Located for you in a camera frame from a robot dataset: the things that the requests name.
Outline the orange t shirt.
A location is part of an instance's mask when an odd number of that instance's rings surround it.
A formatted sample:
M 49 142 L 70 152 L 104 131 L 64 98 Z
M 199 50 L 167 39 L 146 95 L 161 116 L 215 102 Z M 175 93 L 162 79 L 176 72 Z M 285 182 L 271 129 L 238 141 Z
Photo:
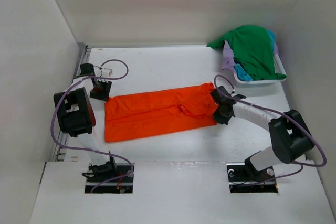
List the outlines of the orange t shirt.
M 116 143 L 215 126 L 214 89 L 204 83 L 110 98 L 104 106 L 104 140 Z

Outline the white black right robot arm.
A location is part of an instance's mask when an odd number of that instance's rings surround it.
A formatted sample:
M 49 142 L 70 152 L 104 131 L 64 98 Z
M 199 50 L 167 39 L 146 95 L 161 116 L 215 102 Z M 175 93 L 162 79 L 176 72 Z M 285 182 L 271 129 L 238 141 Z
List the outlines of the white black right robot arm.
M 261 183 L 261 174 L 278 164 L 294 164 L 296 159 L 317 144 L 313 141 L 301 114 L 296 110 L 279 112 L 252 104 L 241 94 L 228 93 L 220 86 L 211 92 L 218 105 L 213 119 L 228 125 L 231 118 L 244 119 L 266 130 L 271 144 L 244 161 L 243 172 L 247 181 Z

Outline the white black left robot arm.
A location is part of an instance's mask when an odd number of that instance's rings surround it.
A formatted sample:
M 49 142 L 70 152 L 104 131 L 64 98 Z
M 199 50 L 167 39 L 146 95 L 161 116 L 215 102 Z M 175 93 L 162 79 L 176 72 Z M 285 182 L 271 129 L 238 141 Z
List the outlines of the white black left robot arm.
M 82 148 L 89 149 L 89 169 L 100 171 L 106 181 L 113 181 L 118 175 L 114 158 L 99 154 L 98 136 L 94 131 L 96 118 L 91 100 L 107 102 L 112 82 L 96 78 L 95 68 L 90 63 L 80 65 L 80 75 L 73 83 L 80 82 L 64 98 L 57 112 L 58 124 L 63 133 L 78 140 Z

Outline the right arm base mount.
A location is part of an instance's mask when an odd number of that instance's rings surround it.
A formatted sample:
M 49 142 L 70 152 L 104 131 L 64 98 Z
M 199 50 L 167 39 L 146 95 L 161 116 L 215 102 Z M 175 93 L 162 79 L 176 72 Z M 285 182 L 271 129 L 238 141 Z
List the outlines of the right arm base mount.
M 226 168 L 231 193 L 278 192 L 272 166 L 257 171 L 245 163 L 227 163 Z

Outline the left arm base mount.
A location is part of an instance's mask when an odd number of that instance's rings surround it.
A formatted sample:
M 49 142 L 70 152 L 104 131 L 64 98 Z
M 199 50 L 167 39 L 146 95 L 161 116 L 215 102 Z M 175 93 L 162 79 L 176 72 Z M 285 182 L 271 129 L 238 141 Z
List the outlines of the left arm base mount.
M 88 171 L 82 173 L 86 179 L 86 194 L 131 194 L 133 193 L 135 165 L 116 163 L 114 157 L 102 165 L 89 164 Z

